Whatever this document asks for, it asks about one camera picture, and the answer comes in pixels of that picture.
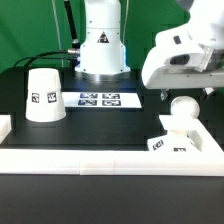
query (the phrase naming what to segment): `white block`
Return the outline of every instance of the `white block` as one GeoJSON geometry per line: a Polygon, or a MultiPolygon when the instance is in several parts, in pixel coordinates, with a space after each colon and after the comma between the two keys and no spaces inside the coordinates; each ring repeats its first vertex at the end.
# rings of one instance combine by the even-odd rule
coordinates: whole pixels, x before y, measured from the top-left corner
{"type": "Polygon", "coordinates": [[[12,130],[10,115],[0,115],[0,144],[12,130]]]}

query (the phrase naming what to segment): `white ball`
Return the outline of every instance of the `white ball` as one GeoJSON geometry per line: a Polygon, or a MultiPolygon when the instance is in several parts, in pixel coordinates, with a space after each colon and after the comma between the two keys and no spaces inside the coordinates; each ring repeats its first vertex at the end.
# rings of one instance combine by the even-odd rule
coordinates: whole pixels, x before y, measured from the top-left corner
{"type": "Polygon", "coordinates": [[[180,96],[172,101],[170,112],[172,115],[197,118],[200,113],[200,107],[192,97],[180,96]]]}

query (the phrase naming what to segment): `white plastic part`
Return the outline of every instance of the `white plastic part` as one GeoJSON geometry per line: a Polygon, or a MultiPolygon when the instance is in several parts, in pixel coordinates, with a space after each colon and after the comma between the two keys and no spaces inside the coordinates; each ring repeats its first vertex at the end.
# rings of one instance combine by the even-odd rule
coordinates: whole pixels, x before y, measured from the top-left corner
{"type": "Polygon", "coordinates": [[[86,40],[80,49],[77,72],[113,76],[129,72],[126,50],[120,41],[119,0],[85,0],[86,40]]]}
{"type": "Polygon", "coordinates": [[[190,9],[188,32],[193,40],[216,50],[224,49],[223,0],[195,0],[190,9]]]}
{"type": "Polygon", "coordinates": [[[12,130],[10,115],[0,115],[0,144],[12,130]]]}
{"type": "Polygon", "coordinates": [[[58,70],[50,68],[30,70],[26,118],[36,122],[51,122],[65,116],[58,70]]]}
{"type": "Polygon", "coordinates": [[[1,149],[0,173],[224,176],[224,153],[198,119],[160,120],[165,129],[187,130],[195,147],[177,152],[1,149]]]}
{"type": "Polygon", "coordinates": [[[224,86],[224,69],[204,71],[215,50],[224,50],[223,0],[194,0],[190,15],[187,24],[156,36],[156,47],[149,52],[142,70],[148,89],[224,86]],[[171,63],[178,57],[182,57],[182,64],[171,63]]]}

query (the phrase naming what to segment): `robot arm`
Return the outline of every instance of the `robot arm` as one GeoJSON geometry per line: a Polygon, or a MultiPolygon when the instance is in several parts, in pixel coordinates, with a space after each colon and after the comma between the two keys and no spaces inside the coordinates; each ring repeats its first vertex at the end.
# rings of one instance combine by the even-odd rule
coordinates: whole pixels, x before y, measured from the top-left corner
{"type": "Polygon", "coordinates": [[[189,10],[189,22],[160,32],[142,70],[149,89],[223,87],[217,69],[224,50],[222,0],[177,0],[189,10]]]}

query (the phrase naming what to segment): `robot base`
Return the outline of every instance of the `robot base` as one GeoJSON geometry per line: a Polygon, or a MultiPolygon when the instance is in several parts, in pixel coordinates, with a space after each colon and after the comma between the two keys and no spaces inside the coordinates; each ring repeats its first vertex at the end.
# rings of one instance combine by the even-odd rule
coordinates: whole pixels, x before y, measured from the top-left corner
{"type": "Polygon", "coordinates": [[[130,78],[130,69],[127,69],[125,72],[117,73],[117,74],[91,74],[86,72],[79,72],[75,71],[75,77],[81,78],[81,79],[87,79],[91,81],[118,81],[122,79],[129,79],[130,78]]]}

